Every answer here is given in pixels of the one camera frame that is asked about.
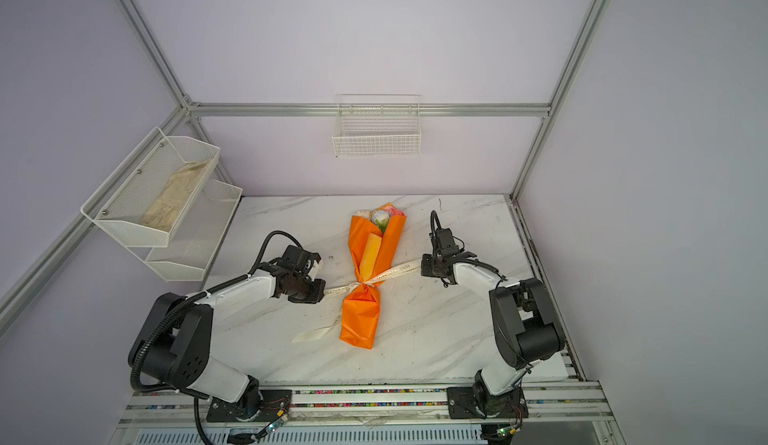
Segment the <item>white string ribbon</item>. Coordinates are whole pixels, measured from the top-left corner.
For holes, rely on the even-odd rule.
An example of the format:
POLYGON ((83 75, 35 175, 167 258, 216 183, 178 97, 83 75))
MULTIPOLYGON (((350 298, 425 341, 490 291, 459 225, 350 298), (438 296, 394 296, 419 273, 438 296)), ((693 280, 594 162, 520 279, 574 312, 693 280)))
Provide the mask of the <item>white string ribbon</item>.
MULTIPOLYGON (((387 281, 390 279, 408 275, 410 273, 414 273, 420 269, 420 263, 421 261, 419 259, 416 259, 416 260, 411 260, 411 261, 396 265, 372 277, 370 280, 366 281, 365 284, 374 285, 375 283, 387 281)), ((330 297, 330 296, 346 297, 359 285, 361 285, 361 282, 352 282, 345 286, 334 287, 329 290, 326 290, 324 292, 324 296, 325 297, 330 297)), ((319 340, 322 337, 329 334, 331 331, 333 331, 336 326, 340 325, 341 321, 342 321, 342 312, 339 312, 332 324, 325 327, 320 327, 320 328, 299 333, 292 338, 291 342, 302 343, 302 342, 319 340)))

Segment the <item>orange wrapping paper sheet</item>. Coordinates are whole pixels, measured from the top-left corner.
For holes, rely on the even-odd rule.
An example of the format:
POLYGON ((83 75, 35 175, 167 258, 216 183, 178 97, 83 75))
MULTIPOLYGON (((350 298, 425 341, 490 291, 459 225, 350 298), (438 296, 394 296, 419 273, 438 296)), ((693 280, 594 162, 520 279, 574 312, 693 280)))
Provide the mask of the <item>orange wrapping paper sheet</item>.
POLYGON ((391 268, 406 220, 405 213, 404 216, 392 216, 382 234, 371 218, 351 218, 347 244, 355 278, 361 285, 344 298, 340 332, 340 339, 351 346, 363 349, 374 346, 381 312, 378 287, 383 282, 366 285, 365 280, 391 268))

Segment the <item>white fake rose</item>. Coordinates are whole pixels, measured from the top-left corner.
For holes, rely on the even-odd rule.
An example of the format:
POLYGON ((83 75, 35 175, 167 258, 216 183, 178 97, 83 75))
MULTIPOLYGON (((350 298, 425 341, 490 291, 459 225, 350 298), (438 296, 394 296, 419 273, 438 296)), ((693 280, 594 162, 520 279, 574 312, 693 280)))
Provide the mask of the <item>white fake rose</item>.
POLYGON ((374 210, 371 214, 371 222, 384 234, 391 220, 391 213, 385 209, 374 210))

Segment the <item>pink fake rose spray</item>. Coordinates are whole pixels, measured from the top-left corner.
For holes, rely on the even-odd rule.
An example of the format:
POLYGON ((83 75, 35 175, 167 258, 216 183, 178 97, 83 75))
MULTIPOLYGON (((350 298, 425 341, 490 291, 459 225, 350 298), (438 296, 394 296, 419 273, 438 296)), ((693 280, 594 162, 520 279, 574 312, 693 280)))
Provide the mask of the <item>pink fake rose spray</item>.
POLYGON ((383 207, 383 209, 387 211, 391 216, 404 216, 404 213, 392 204, 387 204, 383 207))

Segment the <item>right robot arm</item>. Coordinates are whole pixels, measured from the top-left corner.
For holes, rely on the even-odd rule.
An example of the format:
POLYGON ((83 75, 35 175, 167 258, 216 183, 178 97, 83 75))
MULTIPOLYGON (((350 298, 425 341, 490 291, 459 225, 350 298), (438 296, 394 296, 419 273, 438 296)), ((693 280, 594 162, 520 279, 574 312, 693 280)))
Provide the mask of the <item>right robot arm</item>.
POLYGON ((558 354, 565 333, 544 283, 535 277, 516 282, 466 250, 449 228, 430 225, 431 251, 420 273, 444 287, 461 286, 488 301, 496 354, 474 379, 475 399, 501 397, 520 387, 527 373, 558 354))

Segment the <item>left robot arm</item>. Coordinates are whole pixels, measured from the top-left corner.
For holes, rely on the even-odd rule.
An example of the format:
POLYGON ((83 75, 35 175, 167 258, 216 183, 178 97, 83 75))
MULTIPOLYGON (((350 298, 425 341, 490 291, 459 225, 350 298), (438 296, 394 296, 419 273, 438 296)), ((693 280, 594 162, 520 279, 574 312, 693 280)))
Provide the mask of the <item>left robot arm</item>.
POLYGON ((177 390, 232 404, 246 400, 256 392, 258 381, 214 358, 215 322, 271 298, 320 302, 325 289, 325 281, 317 277, 321 267, 318 253, 289 245, 280 257, 201 292, 161 295, 129 352, 132 389, 177 390))

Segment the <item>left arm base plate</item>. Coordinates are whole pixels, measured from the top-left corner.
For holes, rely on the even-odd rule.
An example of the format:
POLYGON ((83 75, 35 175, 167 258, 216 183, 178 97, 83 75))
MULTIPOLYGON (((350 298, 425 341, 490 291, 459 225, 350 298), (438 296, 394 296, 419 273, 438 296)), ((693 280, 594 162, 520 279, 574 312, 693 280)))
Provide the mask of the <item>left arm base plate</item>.
POLYGON ((268 423, 287 415, 293 391, 290 389, 253 388, 240 400, 226 402, 214 398, 206 415, 208 423, 268 423))

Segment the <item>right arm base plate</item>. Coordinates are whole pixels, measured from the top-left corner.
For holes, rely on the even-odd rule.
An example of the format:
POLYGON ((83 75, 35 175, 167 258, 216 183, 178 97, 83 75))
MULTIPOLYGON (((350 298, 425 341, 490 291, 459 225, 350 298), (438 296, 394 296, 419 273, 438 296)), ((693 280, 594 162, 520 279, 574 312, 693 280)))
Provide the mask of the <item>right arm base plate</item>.
POLYGON ((451 419, 526 419, 527 401, 521 387, 491 395, 473 387, 449 387, 446 391, 451 419))

